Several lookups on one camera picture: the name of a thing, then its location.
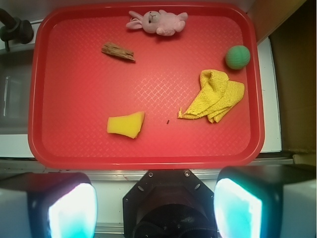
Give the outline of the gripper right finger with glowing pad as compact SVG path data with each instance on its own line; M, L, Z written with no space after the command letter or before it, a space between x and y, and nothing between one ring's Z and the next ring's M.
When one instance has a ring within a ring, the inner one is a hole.
M213 204L223 238L315 238L317 169L305 164L225 167Z

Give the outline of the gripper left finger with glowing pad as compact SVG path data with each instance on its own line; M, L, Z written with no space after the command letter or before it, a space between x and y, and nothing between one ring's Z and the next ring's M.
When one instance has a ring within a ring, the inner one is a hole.
M2 238L92 238L97 193L84 173L23 173L0 180Z

